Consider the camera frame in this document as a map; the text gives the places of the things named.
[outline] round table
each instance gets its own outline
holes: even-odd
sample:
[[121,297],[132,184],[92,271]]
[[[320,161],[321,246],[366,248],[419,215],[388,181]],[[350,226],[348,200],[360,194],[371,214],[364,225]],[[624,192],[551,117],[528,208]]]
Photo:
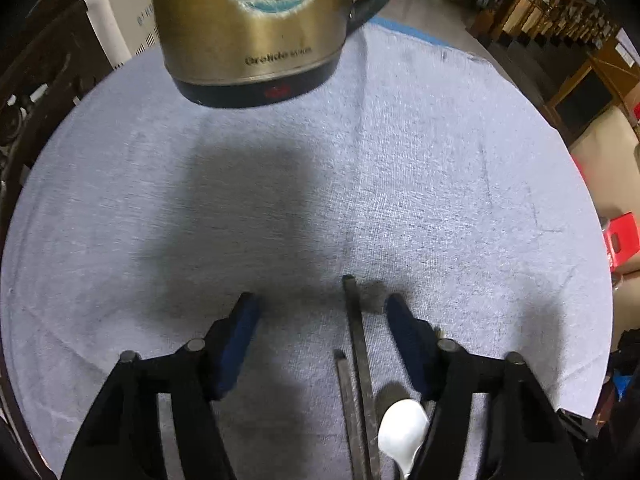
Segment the round table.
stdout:
[[4,250],[4,352],[44,458],[62,471],[122,350],[173,352],[247,290],[264,315],[216,406],[236,475],[350,478],[345,273],[372,313],[377,394],[415,397],[379,315],[396,291],[470,352],[520,351],[554,404],[593,410],[611,326],[598,219],[558,133],[488,62],[368,25],[321,88],[213,110],[181,97],[159,49],[134,58],[47,144]]

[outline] brand text on kettle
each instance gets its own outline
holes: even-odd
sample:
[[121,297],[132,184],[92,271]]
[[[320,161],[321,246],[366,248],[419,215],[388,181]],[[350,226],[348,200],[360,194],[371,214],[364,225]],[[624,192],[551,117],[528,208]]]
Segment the brand text on kettle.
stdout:
[[274,54],[267,54],[266,56],[260,57],[247,56],[246,58],[244,58],[244,62],[247,63],[247,65],[273,63],[275,61],[280,61],[281,59],[287,59],[289,57],[304,56],[305,54],[310,54],[311,51],[311,47],[308,46],[306,48],[299,48],[297,50],[289,50],[288,52],[275,52]]

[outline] gold kettle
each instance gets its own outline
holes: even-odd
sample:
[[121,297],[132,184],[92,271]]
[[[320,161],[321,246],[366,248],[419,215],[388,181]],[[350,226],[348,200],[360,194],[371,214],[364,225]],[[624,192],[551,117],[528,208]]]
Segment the gold kettle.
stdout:
[[389,0],[153,0],[167,70],[210,107],[271,104],[335,71],[347,36]]

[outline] white plastic piece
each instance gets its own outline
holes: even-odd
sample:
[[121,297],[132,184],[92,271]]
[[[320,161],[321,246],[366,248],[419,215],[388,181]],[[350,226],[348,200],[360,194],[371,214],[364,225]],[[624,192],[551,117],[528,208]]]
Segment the white plastic piece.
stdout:
[[429,428],[429,417],[420,402],[398,400],[386,410],[378,431],[380,451],[392,458],[408,478],[415,456],[422,446]]

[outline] metal screw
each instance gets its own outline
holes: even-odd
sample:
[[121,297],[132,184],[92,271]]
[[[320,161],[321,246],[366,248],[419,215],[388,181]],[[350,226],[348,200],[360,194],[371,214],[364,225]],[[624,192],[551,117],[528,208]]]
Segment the metal screw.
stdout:
[[204,348],[204,339],[199,338],[199,337],[197,337],[195,339],[191,339],[187,343],[187,350],[189,352],[199,352],[203,348]]
[[453,339],[440,339],[438,341],[438,348],[443,352],[457,352],[460,347]]
[[506,357],[507,361],[514,365],[523,365],[524,358],[517,352],[509,352]]
[[120,354],[120,362],[121,363],[130,363],[136,357],[138,357],[137,352],[133,350],[125,350],[122,354]]

